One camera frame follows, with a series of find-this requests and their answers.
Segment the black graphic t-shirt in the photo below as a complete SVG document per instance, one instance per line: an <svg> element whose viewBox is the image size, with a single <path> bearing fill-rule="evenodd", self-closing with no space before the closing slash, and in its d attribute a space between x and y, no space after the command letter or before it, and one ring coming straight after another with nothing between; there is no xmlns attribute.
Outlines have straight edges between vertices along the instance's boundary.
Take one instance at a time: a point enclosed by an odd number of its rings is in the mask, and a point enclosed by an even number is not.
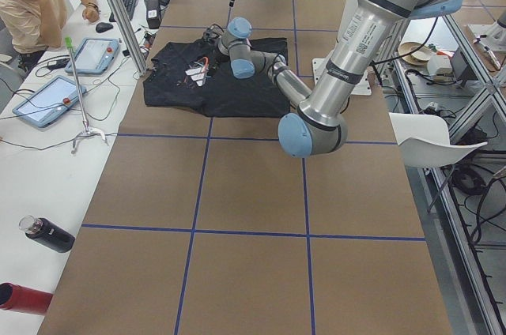
<svg viewBox="0 0 506 335"><path fill-rule="evenodd" d="M207 117L280 118L289 100L264 73L236 79L223 62L199 86L186 75L191 62L211 56L213 44L169 42L151 58L154 71L144 80L144 101L151 107L186 107Z"/></svg>

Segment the black label box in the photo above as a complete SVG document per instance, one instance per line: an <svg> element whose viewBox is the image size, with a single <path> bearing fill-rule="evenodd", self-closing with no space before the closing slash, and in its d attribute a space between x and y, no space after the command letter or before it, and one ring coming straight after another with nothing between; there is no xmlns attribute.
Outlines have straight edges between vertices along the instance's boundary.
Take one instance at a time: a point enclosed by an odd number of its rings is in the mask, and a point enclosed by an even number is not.
<svg viewBox="0 0 506 335"><path fill-rule="evenodd" d="M161 24L161 9L158 0L144 0L145 19L150 29L158 29Z"/></svg>

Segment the black computer mouse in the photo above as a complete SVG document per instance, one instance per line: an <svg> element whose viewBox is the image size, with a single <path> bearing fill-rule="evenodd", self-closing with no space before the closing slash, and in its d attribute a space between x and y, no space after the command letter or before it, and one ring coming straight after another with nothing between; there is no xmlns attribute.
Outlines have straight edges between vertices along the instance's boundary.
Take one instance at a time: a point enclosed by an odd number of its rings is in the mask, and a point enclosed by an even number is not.
<svg viewBox="0 0 506 335"><path fill-rule="evenodd" d="M100 22L96 25L95 30L97 33L104 33L106 31L113 29L113 28L114 28L114 26L112 23Z"/></svg>

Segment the far teach pendant tablet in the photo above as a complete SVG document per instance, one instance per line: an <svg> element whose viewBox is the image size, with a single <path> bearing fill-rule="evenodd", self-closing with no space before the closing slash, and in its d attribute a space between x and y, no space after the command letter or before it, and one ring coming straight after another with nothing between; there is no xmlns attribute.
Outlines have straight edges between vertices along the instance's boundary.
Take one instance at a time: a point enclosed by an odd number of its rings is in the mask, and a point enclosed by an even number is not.
<svg viewBox="0 0 506 335"><path fill-rule="evenodd" d="M118 50L117 39L84 38L73 52L77 74L101 75L113 62Z"/></svg>

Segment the teach pendant tablet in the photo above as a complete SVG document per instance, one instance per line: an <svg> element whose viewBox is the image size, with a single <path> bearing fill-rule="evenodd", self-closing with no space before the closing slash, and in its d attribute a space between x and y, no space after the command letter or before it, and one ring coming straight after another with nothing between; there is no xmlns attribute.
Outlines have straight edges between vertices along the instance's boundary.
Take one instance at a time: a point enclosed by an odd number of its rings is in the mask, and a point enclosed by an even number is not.
<svg viewBox="0 0 506 335"><path fill-rule="evenodd" d="M117 39L84 38L73 52L77 74L101 75L113 62L118 50Z"/></svg>
<svg viewBox="0 0 506 335"><path fill-rule="evenodd" d="M56 122L78 102L77 86L64 76L57 76L25 97L13 114L30 126L45 128Z"/></svg>

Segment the metal stand with green tip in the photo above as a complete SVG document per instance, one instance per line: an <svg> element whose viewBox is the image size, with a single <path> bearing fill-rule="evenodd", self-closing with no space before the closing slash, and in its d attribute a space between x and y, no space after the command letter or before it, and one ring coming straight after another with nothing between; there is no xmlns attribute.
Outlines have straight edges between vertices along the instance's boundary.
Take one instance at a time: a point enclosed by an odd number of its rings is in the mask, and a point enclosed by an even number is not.
<svg viewBox="0 0 506 335"><path fill-rule="evenodd" d="M108 140L107 140L107 137L106 137L106 134L104 131L102 131L101 129L92 127L89 124L88 114L87 114L87 111L85 108L85 103L83 101L83 93L81 90L81 84L79 81L79 76L77 74L77 69L76 69L76 65L75 65L74 48L73 48L73 44L72 44L72 39L69 36L65 37L65 45L66 45L66 48L67 48L67 50L69 52L69 56L70 56L70 64L71 64L71 69L73 72L74 81L75 81L75 85L76 85L78 103L79 103L79 106L81 109L81 121L84 126L83 131L81 131L79 134L77 134L74 137L74 139L72 140L71 154L75 155L77 153L79 140L94 137L96 135L100 136L105 144L108 143Z"/></svg>

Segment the seated person in beige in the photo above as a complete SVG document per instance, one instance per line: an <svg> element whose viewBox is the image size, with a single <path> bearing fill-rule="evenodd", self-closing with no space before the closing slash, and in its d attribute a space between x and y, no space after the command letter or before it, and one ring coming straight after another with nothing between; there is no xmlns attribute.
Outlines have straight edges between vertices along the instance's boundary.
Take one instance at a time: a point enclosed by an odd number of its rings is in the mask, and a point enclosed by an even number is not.
<svg viewBox="0 0 506 335"><path fill-rule="evenodd" d="M95 23L100 19L97 0L80 0L82 17ZM19 54L19 67L29 73L49 48L62 45L66 25L64 0L1 0L1 19L12 36Z"/></svg>

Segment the near teach pendant tablet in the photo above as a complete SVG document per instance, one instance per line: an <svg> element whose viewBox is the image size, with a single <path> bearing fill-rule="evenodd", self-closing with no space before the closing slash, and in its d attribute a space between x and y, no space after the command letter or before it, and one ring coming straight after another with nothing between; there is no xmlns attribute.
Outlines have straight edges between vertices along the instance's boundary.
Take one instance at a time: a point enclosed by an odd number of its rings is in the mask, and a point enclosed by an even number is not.
<svg viewBox="0 0 506 335"><path fill-rule="evenodd" d="M30 126L45 128L56 122L78 102L77 86L64 76L57 76L25 97L13 114Z"/></svg>

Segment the brown paper table cover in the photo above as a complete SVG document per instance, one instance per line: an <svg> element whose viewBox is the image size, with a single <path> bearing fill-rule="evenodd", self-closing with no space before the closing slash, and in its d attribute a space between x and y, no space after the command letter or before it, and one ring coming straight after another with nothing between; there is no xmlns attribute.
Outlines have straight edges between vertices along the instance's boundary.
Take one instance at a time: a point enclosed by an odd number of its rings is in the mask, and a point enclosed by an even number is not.
<svg viewBox="0 0 506 335"><path fill-rule="evenodd" d="M347 142L147 107L138 85L42 334L449 334L381 87Z"/></svg>

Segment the white plastic chair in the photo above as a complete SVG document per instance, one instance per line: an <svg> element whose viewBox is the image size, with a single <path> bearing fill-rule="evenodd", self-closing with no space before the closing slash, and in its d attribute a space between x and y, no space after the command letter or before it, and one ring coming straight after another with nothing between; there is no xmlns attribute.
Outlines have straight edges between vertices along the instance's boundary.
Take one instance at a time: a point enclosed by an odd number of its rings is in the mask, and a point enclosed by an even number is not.
<svg viewBox="0 0 506 335"><path fill-rule="evenodd" d="M389 114L403 162L413 168L439 168L463 160L488 144L452 145L447 123L435 115Z"/></svg>

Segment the black water bottle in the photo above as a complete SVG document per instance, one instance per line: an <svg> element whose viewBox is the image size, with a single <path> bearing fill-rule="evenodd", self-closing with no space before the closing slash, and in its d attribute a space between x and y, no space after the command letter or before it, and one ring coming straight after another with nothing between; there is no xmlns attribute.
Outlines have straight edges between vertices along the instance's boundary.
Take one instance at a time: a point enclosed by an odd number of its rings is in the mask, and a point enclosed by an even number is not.
<svg viewBox="0 0 506 335"><path fill-rule="evenodd" d="M25 236L58 253L70 251L75 237L43 217L27 215L20 219L18 227Z"/></svg>

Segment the red water bottle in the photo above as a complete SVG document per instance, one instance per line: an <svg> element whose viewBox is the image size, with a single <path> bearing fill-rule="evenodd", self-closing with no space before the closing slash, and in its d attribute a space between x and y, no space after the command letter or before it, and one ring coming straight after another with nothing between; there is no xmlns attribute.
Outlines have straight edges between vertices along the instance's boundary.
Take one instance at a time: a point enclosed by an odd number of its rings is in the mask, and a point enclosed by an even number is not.
<svg viewBox="0 0 506 335"><path fill-rule="evenodd" d="M24 314L45 315L53 294L12 283L1 283L1 309Z"/></svg>

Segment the aluminium frame post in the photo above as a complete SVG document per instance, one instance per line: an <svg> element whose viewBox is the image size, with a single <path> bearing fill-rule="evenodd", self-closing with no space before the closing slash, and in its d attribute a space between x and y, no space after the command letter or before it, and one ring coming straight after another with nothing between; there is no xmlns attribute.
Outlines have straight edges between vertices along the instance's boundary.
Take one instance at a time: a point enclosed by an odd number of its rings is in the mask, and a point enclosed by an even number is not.
<svg viewBox="0 0 506 335"><path fill-rule="evenodd" d="M134 61L138 75L143 77L147 72L147 64L141 52L136 35L134 34L123 0L107 0L107 2L114 14L116 23L119 26L123 42L126 44L126 48L130 52L130 57Z"/></svg>

